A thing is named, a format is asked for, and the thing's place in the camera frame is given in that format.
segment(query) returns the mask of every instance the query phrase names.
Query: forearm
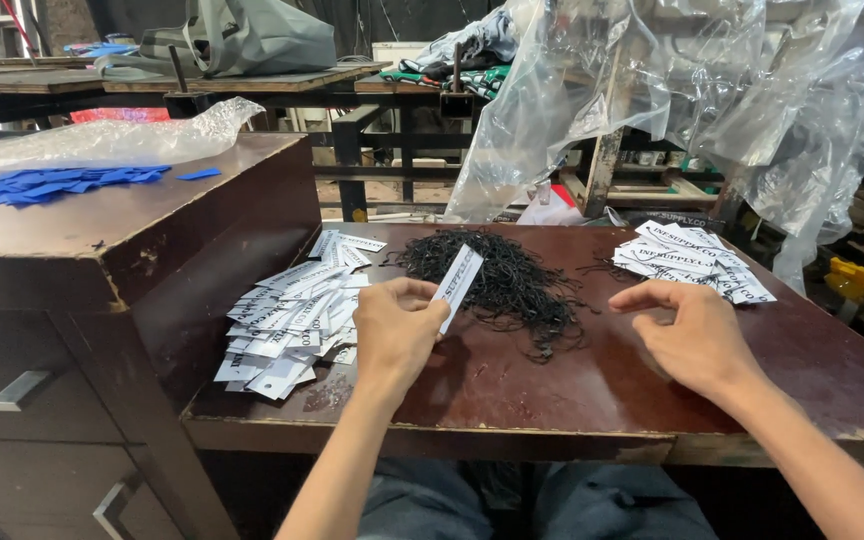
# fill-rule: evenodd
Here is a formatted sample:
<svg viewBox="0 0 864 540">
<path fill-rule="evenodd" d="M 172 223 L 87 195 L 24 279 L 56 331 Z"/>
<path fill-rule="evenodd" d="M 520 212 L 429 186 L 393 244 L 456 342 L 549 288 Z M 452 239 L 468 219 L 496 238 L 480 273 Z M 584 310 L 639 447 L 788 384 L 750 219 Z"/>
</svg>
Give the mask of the forearm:
<svg viewBox="0 0 864 540">
<path fill-rule="evenodd" d="M 352 392 L 276 540 L 355 537 L 393 412 L 376 393 Z"/>
<path fill-rule="evenodd" d="M 826 537 L 864 539 L 864 469 L 767 381 L 722 407 L 768 453 Z"/>
</svg>

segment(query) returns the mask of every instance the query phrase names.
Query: pile of blue scraps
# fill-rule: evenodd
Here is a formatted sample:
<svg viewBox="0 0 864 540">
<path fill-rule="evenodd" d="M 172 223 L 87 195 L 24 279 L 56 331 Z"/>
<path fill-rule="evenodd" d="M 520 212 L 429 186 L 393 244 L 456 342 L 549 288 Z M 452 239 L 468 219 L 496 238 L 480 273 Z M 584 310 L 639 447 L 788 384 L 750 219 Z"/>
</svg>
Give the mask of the pile of blue scraps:
<svg viewBox="0 0 864 540">
<path fill-rule="evenodd" d="M 149 184 L 162 178 L 169 165 L 154 167 L 27 169 L 0 174 L 0 205 L 35 205 L 46 203 L 63 193 L 85 193 L 93 188 L 113 184 Z M 198 180 L 221 174 L 205 169 L 177 176 L 180 180 Z"/>
</svg>

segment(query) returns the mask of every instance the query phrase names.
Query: jeans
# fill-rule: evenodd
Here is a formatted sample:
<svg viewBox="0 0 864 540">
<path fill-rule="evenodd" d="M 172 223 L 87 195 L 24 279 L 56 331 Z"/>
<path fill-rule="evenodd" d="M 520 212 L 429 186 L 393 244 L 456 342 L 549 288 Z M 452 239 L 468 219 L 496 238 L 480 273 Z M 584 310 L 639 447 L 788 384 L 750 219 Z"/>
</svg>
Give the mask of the jeans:
<svg viewBox="0 0 864 540">
<path fill-rule="evenodd" d="M 716 538 L 695 500 L 659 467 L 594 462 L 536 467 L 534 537 Z M 380 458 L 361 540 L 489 540 L 493 529 L 458 463 Z"/>
</svg>

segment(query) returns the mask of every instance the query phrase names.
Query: hand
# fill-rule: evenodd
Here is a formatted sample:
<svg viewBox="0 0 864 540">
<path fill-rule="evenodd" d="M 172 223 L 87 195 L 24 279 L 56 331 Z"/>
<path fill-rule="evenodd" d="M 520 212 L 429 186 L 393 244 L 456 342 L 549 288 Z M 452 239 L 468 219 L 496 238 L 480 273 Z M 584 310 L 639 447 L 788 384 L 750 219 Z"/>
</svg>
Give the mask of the hand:
<svg viewBox="0 0 864 540">
<path fill-rule="evenodd" d="M 712 287 L 649 279 L 608 299 L 608 307 L 617 313 L 676 310 L 671 325 L 647 314 L 631 325 L 662 369 L 726 412 L 736 392 L 771 387 L 742 337 L 736 311 Z"/>
<path fill-rule="evenodd" d="M 396 277 L 359 292 L 359 307 L 352 314 L 359 338 L 356 391 L 388 401 L 392 411 L 399 408 L 451 313 L 447 301 L 429 302 L 438 287 Z"/>
</svg>

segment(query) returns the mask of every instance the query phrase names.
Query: gray bag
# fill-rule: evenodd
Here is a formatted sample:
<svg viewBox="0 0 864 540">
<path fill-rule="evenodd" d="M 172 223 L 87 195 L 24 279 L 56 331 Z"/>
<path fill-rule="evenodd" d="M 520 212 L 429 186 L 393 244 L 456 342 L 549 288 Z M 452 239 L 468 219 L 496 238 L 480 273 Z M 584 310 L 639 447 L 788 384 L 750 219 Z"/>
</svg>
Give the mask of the gray bag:
<svg viewBox="0 0 864 540">
<path fill-rule="evenodd" d="M 138 56 L 97 58 L 102 79 L 172 75 L 169 45 L 187 78 L 335 68 L 332 25 L 280 0 L 187 0 L 186 12 L 182 27 L 146 30 Z"/>
</svg>

